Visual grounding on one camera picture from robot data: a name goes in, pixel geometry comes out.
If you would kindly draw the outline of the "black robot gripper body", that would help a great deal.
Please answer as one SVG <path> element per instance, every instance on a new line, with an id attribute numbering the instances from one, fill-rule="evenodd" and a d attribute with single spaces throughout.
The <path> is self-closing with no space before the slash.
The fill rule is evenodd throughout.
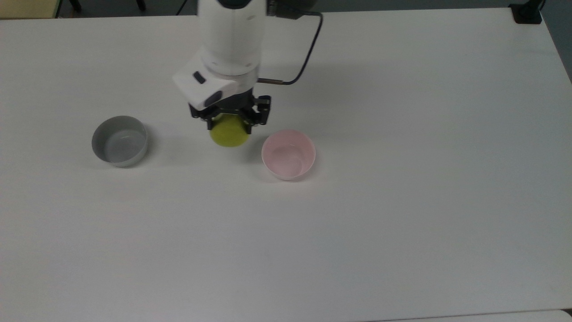
<path id="1" fill-rule="evenodd" d="M 255 112 L 254 126 L 265 126 L 268 122 L 271 103 L 271 96 L 264 95 L 255 97 L 253 95 L 253 90 L 250 89 L 247 90 L 247 92 L 234 94 L 231 97 L 221 99 L 202 110 L 198 110 L 190 103 L 188 106 L 192 118 L 201 119 L 206 123 L 208 119 L 213 116 L 217 116 L 218 114 L 235 115 L 239 116 L 241 119 L 241 110 L 253 110 L 253 112 Z"/>

